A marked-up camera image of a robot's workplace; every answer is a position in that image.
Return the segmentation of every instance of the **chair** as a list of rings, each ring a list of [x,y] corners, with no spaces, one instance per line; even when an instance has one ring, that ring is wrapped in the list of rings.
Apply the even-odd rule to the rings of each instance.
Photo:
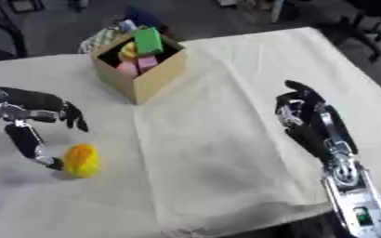
[[[0,50],[0,60],[13,60],[27,57],[27,49],[24,43],[24,36],[21,30],[14,23],[0,15],[0,29],[8,33],[13,41],[15,53]]]
[[[316,27],[324,33],[338,32],[341,37],[335,40],[335,44],[339,45],[348,38],[354,38],[364,45],[368,46],[373,54],[369,58],[371,62],[377,61],[381,57],[381,49],[377,45],[381,41],[381,0],[346,0],[359,10],[353,20],[347,17],[342,17],[341,21],[336,24],[317,24]],[[380,21],[372,27],[360,26],[365,17],[378,17]]]

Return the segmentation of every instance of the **gray floor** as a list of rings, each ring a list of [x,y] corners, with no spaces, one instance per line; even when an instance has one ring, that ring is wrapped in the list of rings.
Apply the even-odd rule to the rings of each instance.
[[[216,0],[90,0],[90,8],[81,14],[70,11],[66,0],[43,1],[46,11],[10,14],[23,30],[32,57],[76,53],[82,40],[108,26],[114,17],[122,15],[126,5],[146,8],[160,17],[178,40],[295,28],[317,21],[338,20],[341,15],[352,16],[355,13],[355,9],[343,0],[313,0],[298,4],[299,19],[267,24],[248,17],[238,7],[219,7]],[[1,32],[0,47],[11,49],[10,41]],[[346,42],[339,49],[381,85],[381,59],[371,64],[368,49],[354,41]],[[267,233],[269,231],[260,231],[240,237],[268,237]]]

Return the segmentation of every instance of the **metal robotic arm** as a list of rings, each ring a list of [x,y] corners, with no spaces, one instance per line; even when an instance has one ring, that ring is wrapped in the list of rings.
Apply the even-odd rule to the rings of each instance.
[[[0,87],[0,119],[9,122],[5,131],[25,157],[56,170],[61,170],[63,163],[59,158],[45,155],[44,141],[27,120],[55,123],[60,119],[69,128],[77,125],[88,131],[83,114],[69,101],[12,87]]]
[[[381,237],[381,196],[334,107],[308,86],[277,98],[276,114],[288,136],[322,162],[322,185],[347,237]]]

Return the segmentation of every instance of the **green block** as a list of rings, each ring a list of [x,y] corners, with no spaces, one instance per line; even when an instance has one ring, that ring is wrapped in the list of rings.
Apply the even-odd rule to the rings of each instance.
[[[139,56],[153,56],[163,52],[162,37],[154,27],[134,31]]]

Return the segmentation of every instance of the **pink block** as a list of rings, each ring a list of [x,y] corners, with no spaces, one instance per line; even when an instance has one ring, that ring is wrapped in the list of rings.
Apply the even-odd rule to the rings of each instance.
[[[154,56],[138,58],[138,67],[140,68],[141,73],[157,66],[157,64],[159,64],[159,62],[157,62],[157,59]]]
[[[129,78],[137,78],[138,70],[136,64],[129,61],[124,61],[118,65],[117,70],[122,72],[125,76]]]

